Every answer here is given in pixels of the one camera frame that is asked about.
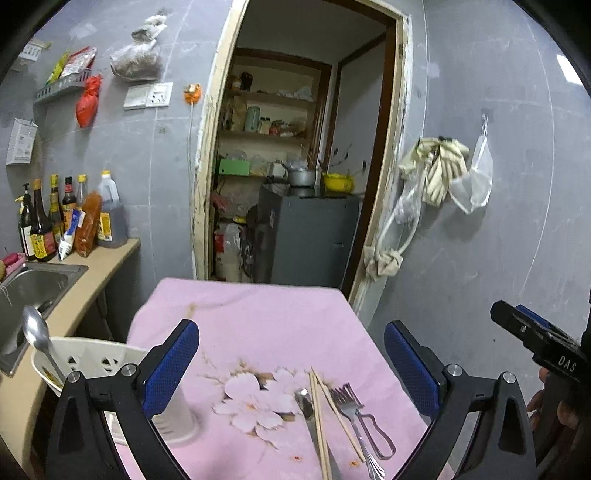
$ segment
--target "blue gripper pad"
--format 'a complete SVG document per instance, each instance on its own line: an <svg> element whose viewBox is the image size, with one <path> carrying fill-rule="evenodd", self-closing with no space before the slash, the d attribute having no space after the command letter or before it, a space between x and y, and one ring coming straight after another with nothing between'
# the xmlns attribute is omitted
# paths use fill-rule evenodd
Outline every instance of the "blue gripper pad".
<svg viewBox="0 0 591 480"><path fill-rule="evenodd" d="M186 327L144 382L142 410L149 419L164 411L199 347L199 328L186 321Z"/></svg>
<svg viewBox="0 0 591 480"><path fill-rule="evenodd" d="M523 315L526 315L527 317L531 318L533 321L535 321L542 327L547 329L551 328L550 322L548 322L548 320L544 320L542 317L540 317L540 315L538 315L536 312L532 312L528 307L524 307L523 305L517 305L515 309L518 312L523 313Z"/></svg>
<svg viewBox="0 0 591 480"><path fill-rule="evenodd" d="M433 419L439 412L439 389L423 362L393 323L384 330L384 346L417 410Z"/></svg>

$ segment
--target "beige countertop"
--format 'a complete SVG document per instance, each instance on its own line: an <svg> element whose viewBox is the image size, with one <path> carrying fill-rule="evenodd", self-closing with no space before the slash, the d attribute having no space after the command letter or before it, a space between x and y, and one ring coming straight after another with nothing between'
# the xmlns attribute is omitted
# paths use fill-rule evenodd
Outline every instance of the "beige countertop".
<svg viewBox="0 0 591 480"><path fill-rule="evenodd" d="M52 336L71 336L78 324L105 288L123 261L139 247L139 239L130 238L122 247L97 247L88 258L72 253L65 264L86 265L78 279L47 319ZM18 463L30 472L31 439L45 392L45 383L31 366L31 349L19 364L15 375L0 376L0 435Z"/></svg>

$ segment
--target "screw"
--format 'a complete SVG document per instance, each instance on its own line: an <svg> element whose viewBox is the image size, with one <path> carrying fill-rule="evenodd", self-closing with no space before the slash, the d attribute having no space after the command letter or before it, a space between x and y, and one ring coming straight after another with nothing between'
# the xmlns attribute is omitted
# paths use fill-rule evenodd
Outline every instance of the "screw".
<svg viewBox="0 0 591 480"><path fill-rule="evenodd" d="M121 374L124 377L131 377L131 375L133 375L137 369L138 367L136 367L134 364L127 364L121 368Z"/></svg>
<svg viewBox="0 0 591 480"><path fill-rule="evenodd" d="M511 372L505 372L503 374L503 380L505 380L507 383L515 383L517 379Z"/></svg>
<svg viewBox="0 0 591 480"><path fill-rule="evenodd" d="M73 371L70 375L68 375L68 382L70 383L76 383L78 382L78 380L80 379L80 372L79 371Z"/></svg>
<svg viewBox="0 0 591 480"><path fill-rule="evenodd" d="M459 377L464 373L464 370L460 365L451 364L447 366L447 373L449 373L453 377Z"/></svg>

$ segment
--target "orange plug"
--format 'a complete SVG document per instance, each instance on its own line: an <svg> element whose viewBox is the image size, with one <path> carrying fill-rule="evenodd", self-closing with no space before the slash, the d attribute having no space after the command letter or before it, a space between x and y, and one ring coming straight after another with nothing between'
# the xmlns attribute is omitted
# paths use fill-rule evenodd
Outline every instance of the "orange plug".
<svg viewBox="0 0 591 480"><path fill-rule="evenodd" d="M191 83L184 88L183 94L185 102L197 103L201 99L201 85L198 83Z"/></svg>

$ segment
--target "green box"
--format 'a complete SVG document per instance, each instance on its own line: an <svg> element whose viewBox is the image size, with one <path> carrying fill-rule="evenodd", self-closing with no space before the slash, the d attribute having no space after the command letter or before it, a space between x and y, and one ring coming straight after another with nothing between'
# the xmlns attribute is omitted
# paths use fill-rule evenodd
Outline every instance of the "green box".
<svg viewBox="0 0 591 480"><path fill-rule="evenodd" d="M220 175L237 175L240 177L248 177L250 170L251 163L248 160L221 158L218 173Z"/></svg>

